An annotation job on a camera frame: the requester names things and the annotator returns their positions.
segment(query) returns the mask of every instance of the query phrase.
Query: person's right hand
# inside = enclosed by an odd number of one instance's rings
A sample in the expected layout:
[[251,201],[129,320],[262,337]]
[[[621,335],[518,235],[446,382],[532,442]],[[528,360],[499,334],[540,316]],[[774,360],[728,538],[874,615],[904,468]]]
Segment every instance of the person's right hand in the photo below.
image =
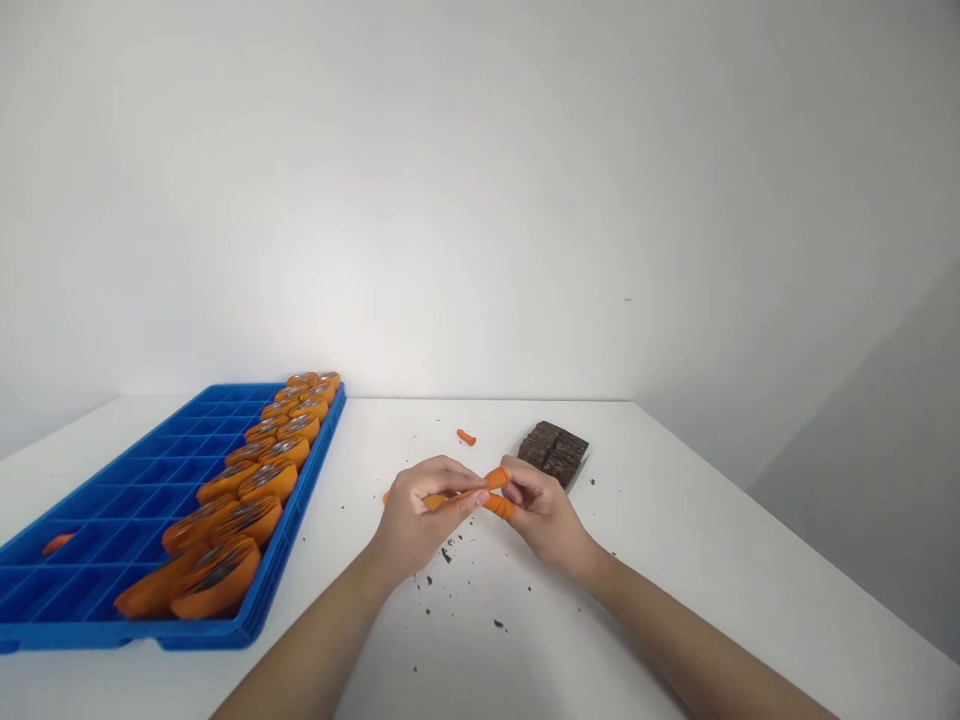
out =
[[501,492],[517,506],[508,522],[534,555],[579,585],[604,573],[614,559],[584,529],[559,481],[510,455],[500,465],[510,474]]

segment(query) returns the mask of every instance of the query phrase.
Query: person's left hand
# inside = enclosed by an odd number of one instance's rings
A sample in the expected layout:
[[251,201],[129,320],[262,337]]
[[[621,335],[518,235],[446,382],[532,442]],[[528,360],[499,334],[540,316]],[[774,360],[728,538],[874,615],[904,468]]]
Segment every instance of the person's left hand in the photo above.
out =
[[[431,511],[424,504],[429,495],[453,499]],[[395,587],[430,562],[447,536],[489,497],[483,478],[456,460],[444,455],[424,460],[397,475],[367,553]]]

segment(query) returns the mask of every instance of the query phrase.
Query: forearm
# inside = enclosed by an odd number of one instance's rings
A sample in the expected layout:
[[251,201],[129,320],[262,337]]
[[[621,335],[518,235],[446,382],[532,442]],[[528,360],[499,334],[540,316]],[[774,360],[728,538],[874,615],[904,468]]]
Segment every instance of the forearm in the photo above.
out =
[[365,550],[300,616],[214,720],[330,718],[395,585]]
[[699,720],[834,718],[652,582],[610,557],[583,583]]

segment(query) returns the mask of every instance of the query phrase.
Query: small orange fragment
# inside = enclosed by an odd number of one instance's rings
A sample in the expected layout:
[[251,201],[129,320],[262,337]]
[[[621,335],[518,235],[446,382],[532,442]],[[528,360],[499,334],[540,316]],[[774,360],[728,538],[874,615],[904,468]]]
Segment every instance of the small orange fragment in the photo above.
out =
[[74,535],[76,535],[76,533],[63,533],[62,535],[57,535],[53,540],[47,543],[47,546],[40,554],[43,556],[53,555],[53,553],[70,542]]

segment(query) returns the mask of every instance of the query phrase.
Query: orange plastic piece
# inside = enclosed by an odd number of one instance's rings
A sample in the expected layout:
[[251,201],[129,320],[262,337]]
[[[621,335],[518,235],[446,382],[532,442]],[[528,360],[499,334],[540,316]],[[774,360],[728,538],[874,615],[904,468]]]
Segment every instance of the orange plastic piece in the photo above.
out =
[[[387,504],[387,498],[389,498],[389,497],[390,497],[390,491],[387,490],[387,491],[383,494],[383,504],[384,504],[384,505]],[[423,499],[423,504],[426,505],[427,508],[432,511],[432,510],[436,510],[438,507],[440,507],[441,505],[443,505],[448,499],[449,499],[449,498],[447,498],[445,495],[427,495],[427,496]]]
[[[498,490],[510,482],[510,474],[504,468],[498,467],[488,472],[483,479],[487,481],[488,490]],[[387,504],[387,498],[389,496],[389,490],[383,494],[384,505]],[[445,495],[428,495],[423,499],[423,504],[430,508],[430,510],[436,510],[447,502],[447,500],[448,498]],[[516,505],[504,497],[494,495],[492,492],[490,493],[490,499],[487,500],[483,506],[504,520],[512,518],[517,511]]]
[[306,414],[298,415],[277,430],[277,440],[286,440],[294,435],[306,438],[308,442],[313,442],[320,434],[320,420],[316,415]]
[[113,606],[127,620],[152,620],[172,617],[170,594],[178,582],[210,552],[206,543],[191,545],[180,555],[134,583],[113,601]]
[[246,535],[235,535],[203,556],[176,584],[170,609],[181,620],[235,615],[260,567],[260,549]]
[[230,467],[231,465],[236,465],[244,460],[256,461],[258,457],[273,447],[276,442],[276,438],[273,437],[263,437],[259,440],[254,440],[253,442],[247,443],[242,448],[237,448],[232,453],[227,455],[227,459],[224,460],[224,463],[226,463],[227,467]]
[[499,490],[510,482],[510,473],[506,471],[506,468],[498,467],[488,472],[483,479],[487,481],[487,488]]
[[210,536],[210,528],[238,505],[229,495],[222,495],[213,502],[202,505],[199,510],[178,520],[164,531],[160,538],[163,549],[170,555],[179,555],[195,543],[206,542]]
[[301,415],[314,415],[318,421],[323,422],[329,411],[330,406],[323,398],[307,398],[290,411],[290,419],[298,418]]
[[298,373],[287,378],[287,387],[292,387],[293,385],[309,385],[319,379],[320,376],[316,373]]
[[334,394],[340,389],[340,373],[333,372],[332,370],[330,372],[320,373],[318,380],[319,382],[332,385]]
[[286,415],[273,415],[266,420],[261,420],[252,428],[247,430],[243,437],[247,442],[256,442],[265,437],[275,438],[277,431],[290,421]]
[[333,399],[337,396],[337,391],[330,383],[314,383],[303,395],[300,396],[300,402],[321,398],[327,401],[327,405],[333,405]]
[[210,530],[210,544],[223,545],[234,535],[246,535],[261,548],[273,537],[283,506],[276,495],[265,495],[240,503],[240,507],[220,520]]
[[53,555],[57,550],[66,545],[70,540],[73,539],[73,536],[76,535],[73,533],[63,533],[62,535],[57,535],[53,540],[47,543],[46,547],[40,552],[41,555],[46,557],[47,555]]
[[287,385],[285,388],[282,388],[277,391],[277,394],[274,395],[274,402],[284,402],[285,400],[296,400],[300,401],[300,396],[303,395],[307,390],[310,389],[310,386],[307,384],[303,385]]
[[297,468],[289,460],[277,460],[264,465],[248,477],[237,489],[242,502],[250,502],[266,495],[275,495],[285,505],[297,484]]
[[490,493],[490,499],[483,506],[502,520],[509,520],[517,511],[517,506],[504,497]]
[[260,462],[266,465],[277,460],[289,460],[297,466],[303,467],[310,455],[310,442],[301,435],[292,435],[285,440],[278,440],[269,450],[260,456]]
[[275,415],[289,415],[290,411],[299,404],[300,400],[298,398],[290,398],[279,403],[270,403],[260,412],[260,419],[266,420]]
[[206,505],[223,495],[236,498],[240,483],[259,469],[260,463],[253,460],[242,460],[236,465],[230,465],[213,480],[200,486],[200,489],[197,490],[197,501],[201,505]]

